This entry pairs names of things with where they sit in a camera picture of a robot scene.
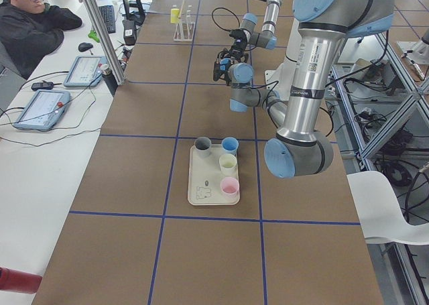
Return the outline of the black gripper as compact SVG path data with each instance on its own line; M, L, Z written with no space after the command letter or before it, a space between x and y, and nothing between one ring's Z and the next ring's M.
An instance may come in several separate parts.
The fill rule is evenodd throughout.
M244 57L247 47L247 40L245 38L235 39L231 46L231 57Z
M234 65L234 63L235 63L234 60L231 60L231 66L230 67L232 67L232 65ZM223 80L225 82L231 82L231 77L229 76L229 69L226 71L221 70L220 64L218 62L215 62L214 66L213 66L212 79L214 81Z

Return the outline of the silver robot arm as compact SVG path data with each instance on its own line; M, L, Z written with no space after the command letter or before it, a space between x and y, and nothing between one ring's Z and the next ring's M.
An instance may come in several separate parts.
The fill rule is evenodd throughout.
M267 5L262 30L255 32L257 18L246 14L241 25L230 31L233 45L218 53L213 78L231 87L232 111L262 107L273 121L277 131L265 145L264 158L274 176L323 172L332 163L333 149L315 124L336 53L349 38L387 31L395 0L294 0L292 11L301 41L286 101L273 88L251 85L254 70L245 50L247 46L275 47L275 25L282 5L282 0L260 1Z
M248 45L257 48L272 50L277 44L275 27L282 6L282 0L258 0L266 3L265 15L260 32L255 32L257 18L252 13L246 13L238 29L230 32L229 36L234 39L229 53L236 60L245 55Z

